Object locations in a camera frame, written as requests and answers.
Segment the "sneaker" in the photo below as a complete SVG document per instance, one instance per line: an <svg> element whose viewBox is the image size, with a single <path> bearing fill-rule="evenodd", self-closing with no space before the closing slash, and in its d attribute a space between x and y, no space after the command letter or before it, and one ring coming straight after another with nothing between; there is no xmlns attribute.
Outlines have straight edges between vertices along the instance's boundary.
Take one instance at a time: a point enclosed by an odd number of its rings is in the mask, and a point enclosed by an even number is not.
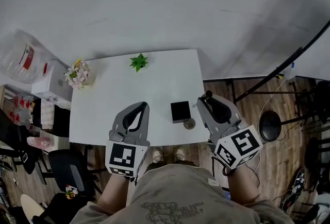
<svg viewBox="0 0 330 224"><path fill-rule="evenodd" d="M154 148L154 150L153 150L153 161L154 161L154 163L158 163L159 161L164 161L162 149Z"/></svg>
<svg viewBox="0 0 330 224"><path fill-rule="evenodd" d="M181 147L178 146L174 149L174 161L184 161L186 158L186 152L185 150Z"/></svg>

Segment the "gray t-shirt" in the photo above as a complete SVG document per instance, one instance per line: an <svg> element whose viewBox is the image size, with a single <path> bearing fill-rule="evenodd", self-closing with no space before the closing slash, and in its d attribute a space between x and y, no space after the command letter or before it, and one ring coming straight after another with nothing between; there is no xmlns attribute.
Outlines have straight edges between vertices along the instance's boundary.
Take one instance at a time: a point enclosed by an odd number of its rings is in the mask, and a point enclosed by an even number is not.
<svg viewBox="0 0 330 224"><path fill-rule="evenodd" d="M214 177L201 167L170 164L148 171L130 205L112 216L89 202L71 224L92 223L293 223L270 200L239 205L226 199Z"/></svg>

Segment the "green plant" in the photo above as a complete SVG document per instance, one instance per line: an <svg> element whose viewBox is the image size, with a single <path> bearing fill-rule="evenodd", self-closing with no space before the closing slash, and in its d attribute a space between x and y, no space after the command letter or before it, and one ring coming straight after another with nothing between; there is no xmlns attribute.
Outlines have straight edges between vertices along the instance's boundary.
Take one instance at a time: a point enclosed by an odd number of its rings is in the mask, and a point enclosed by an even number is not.
<svg viewBox="0 0 330 224"><path fill-rule="evenodd" d="M136 72L139 71L142 67L148 64L148 57L144 57L143 54L139 54L138 57L131 58L131 65L133 68L136 67Z"/></svg>

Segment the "black and white marker cube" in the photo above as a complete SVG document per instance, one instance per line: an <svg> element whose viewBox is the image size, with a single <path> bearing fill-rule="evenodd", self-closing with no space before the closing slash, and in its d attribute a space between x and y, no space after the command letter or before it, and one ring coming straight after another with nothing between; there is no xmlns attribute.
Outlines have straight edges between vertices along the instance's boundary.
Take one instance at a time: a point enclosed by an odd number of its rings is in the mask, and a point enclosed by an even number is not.
<svg viewBox="0 0 330 224"><path fill-rule="evenodd" d="M106 150L106 166L111 174L136 177L148 147L108 141Z"/></svg>
<svg viewBox="0 0 330 224"><path fill-rule="evenodd" d="M234 169L251 160L262 149L262 142L253 125L218 140L215 153Z"/></svg>

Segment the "flower bouquet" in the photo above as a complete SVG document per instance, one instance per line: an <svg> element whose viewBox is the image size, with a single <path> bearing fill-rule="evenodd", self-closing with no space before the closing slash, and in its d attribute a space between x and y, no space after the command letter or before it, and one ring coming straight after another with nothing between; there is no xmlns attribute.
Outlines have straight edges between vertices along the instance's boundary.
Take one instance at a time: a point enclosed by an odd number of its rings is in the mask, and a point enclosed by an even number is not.
<svg viewBox="0 0 330 224"><path fill-rule="evenodd" d="M83 89L84 86L90 85L91 71L88 68L88 64L82 59L78 61L64 74L65 80L74 89Z"/></svg>

